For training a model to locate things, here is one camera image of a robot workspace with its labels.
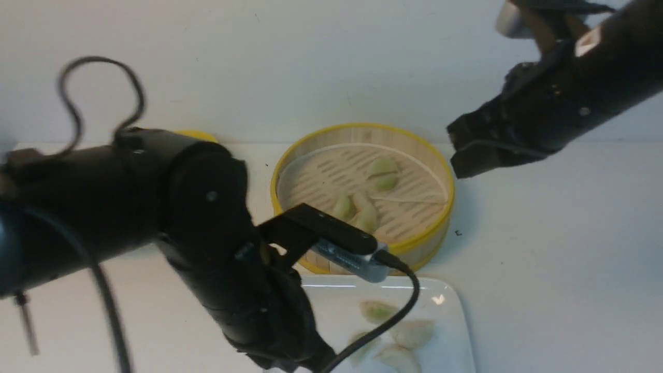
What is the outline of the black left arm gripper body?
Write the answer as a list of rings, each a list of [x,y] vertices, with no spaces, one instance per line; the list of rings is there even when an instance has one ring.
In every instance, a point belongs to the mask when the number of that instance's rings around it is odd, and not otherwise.
[[[264,369],[321,371],[336,353],[317,331],[301,282],[264,260],[255,228],[221,239],[171,238],[171,266],[229,344]]]

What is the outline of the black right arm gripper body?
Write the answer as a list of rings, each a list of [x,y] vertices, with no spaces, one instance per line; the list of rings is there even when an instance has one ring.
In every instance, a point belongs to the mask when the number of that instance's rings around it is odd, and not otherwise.
[[[523,62],[505,76],[500,93],[447,126],[458,179],[548,158],[570,142],[562,90],[570,71],[562,63]]]

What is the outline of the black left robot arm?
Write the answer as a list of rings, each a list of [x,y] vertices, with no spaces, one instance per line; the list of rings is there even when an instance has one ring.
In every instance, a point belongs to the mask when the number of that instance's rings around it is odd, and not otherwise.
[[[316,329],[292,262],[256,226],[246,164],[217,142],[134,129],[108,146],[55,159],[10,152],[2,166],[2,298],[89,269],[119,369],[133,367],[101,263],[156,243],[237,352],[266,370],[322,369],[336,354]]]

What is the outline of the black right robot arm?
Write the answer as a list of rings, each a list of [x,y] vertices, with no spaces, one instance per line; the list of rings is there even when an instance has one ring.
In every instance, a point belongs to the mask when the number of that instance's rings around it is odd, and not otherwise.
[[[458,179],[549,158],[661,92],[661,1],[615,9],[588,1],[506,1],[496,29],[532,39],[540,59],[447,132]]]

